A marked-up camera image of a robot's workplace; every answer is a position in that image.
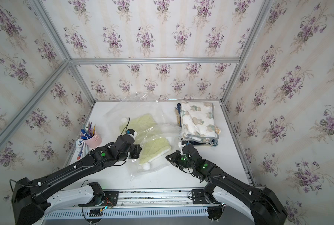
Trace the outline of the light green knitted blanket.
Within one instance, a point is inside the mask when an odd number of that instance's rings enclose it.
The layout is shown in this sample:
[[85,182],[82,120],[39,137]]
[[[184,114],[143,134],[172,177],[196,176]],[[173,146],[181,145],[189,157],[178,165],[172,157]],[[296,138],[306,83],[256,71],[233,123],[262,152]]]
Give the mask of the light green knitted blanket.
[[172,149],[160,124],[151,114],[131,119],[127,129],[134,129],[138,133],[135,144],[140,144],[142,151],[135,164],[140,171],[150,171],[153,162]]

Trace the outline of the clear plastic vacuum bag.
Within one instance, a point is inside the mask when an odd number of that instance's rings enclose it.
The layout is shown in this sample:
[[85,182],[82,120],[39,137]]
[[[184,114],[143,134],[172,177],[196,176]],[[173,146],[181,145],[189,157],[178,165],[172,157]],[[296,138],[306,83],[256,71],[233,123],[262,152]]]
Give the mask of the clear plastic vacuum bag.
[[125,97],[103,115],[109,135],[135,131],[135,144],[142,148],[138,159],[128,159],[127,170],[133,180],[168,166],[165,157],[179,150],[182,129],[164,111],[158,97],[137,92]]

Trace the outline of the beige floral fleece blanket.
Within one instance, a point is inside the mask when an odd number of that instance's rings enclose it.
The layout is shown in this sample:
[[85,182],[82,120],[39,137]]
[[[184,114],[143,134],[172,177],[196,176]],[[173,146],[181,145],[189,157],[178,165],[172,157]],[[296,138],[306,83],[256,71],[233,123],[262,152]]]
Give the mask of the beige floral fleece blanket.
[[177,125],[180,126],[181,125],[181,119],[180,119],[179,110],[177,108],[175,108],[175,115],[176,115]]

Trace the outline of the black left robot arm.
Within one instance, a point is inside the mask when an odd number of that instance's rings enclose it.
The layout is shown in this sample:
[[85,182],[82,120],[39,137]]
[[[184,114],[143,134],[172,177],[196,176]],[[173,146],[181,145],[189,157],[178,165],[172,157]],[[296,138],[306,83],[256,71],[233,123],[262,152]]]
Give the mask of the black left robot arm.
[[12,208],[17,225],[32,225],[52,207],[50,198],[72,183],[117,162],[138,159],[142,148],[130,135],[120,135],[115,142],[89,151],[81,160],[57,172],[34,180],[16,181],[12,195]]

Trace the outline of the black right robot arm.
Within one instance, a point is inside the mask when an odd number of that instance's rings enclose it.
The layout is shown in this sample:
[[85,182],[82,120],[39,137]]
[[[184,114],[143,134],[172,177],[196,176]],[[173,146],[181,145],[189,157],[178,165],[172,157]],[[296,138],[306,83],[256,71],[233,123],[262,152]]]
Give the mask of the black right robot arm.
[[287,211],[276,194],[267,187],[254,187],[223,171],[200,156],[192,144],[166,156],[166,160],[183,172],[207,182],[201,191],[210,204],[208,218],[217,221],[229,206],[247,216],[256,225],[283,225]]

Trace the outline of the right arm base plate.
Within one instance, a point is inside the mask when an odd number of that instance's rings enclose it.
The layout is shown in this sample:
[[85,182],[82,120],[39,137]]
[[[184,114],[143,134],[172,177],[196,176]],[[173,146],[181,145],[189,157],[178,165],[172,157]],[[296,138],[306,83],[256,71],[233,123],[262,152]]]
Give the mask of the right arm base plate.
[[216,200],[213,194],[213,190],[192,189],[190,199],[193,204],[221,204],[221,202]]

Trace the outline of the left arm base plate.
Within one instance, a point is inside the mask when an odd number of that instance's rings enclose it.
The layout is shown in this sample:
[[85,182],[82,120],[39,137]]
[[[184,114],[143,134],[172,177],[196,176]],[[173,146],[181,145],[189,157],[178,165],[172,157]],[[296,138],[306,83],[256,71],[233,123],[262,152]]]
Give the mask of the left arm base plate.
[[79,207],[114,207],[117,205],[119,191],[104,191],[104,194],[97,194],[91,201],[79,204]]

